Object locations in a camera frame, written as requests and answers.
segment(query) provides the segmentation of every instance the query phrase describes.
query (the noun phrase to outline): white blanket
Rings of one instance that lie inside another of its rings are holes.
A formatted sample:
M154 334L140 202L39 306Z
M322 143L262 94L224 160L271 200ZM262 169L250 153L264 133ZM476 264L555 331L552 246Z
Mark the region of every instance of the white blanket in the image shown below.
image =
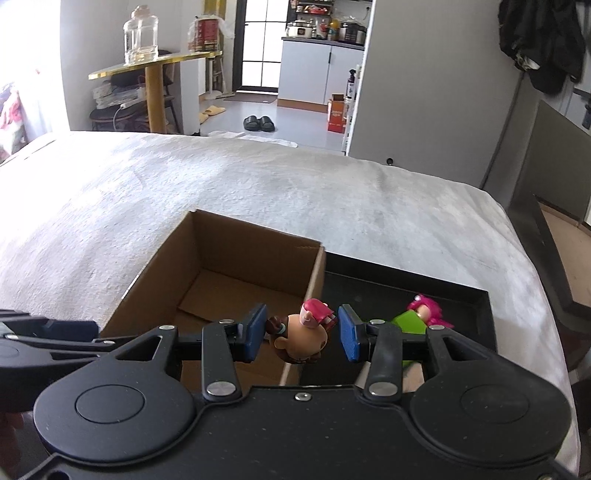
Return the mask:
M538 275L487 193L299 148L108 132L38 139L0 167L0 306L104 325L195 208L488 290L499 353L573 403ZM558 459L578 468L574 417Z

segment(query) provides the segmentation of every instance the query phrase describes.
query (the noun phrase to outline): pink hair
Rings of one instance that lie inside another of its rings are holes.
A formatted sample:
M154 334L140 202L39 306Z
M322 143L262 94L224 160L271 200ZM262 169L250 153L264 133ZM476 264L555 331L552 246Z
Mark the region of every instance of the pink hair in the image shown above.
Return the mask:
M419 308L421 305L425 305L431 313L431 317L425 322L427 326L443 325L447 328L453 328L451 323L443 320L443 313L441 312L441 307L439 304L435 300L430 299L425 295L417 295L407 307L407 310L417 310L417 308Z

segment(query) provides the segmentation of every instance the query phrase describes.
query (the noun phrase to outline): doormat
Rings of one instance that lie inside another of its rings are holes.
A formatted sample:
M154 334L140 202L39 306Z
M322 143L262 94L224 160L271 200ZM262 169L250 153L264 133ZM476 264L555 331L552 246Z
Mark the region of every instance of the doormat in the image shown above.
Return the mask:
M268 95L267 93L237 93L233 97L224 98L226 102L253 102L253 103L273 103L277 100L277 95Z

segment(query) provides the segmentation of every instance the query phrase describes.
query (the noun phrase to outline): wall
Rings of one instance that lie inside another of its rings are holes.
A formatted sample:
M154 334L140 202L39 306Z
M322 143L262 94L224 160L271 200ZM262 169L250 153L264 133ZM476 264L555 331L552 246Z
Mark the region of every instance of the wall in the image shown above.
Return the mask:
M542 94L535 90L529 78L524 76L506 133L484 185L484 190L505 209L509 208L513 198L541 98Z
M479 186L519 78L497 10L376 0L348 154Z
M180 51L187 52L189 25L196 15L203 13L203 0L183 0L178 38ZM180 64L180 79L183 86L183 133L199 132L199 95L205 92L205 59L184 61Z
M61 76L72 130L90 130L92 89L102 79L88 74L124 61L127 10L123 0L61 0Z

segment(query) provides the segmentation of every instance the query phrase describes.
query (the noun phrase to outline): orange box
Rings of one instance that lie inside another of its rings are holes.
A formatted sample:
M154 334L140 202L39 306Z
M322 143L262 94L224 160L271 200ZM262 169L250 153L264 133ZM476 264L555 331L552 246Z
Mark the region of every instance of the orange box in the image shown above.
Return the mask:
M329 132L345 133L345 96L333 95L329 100Z

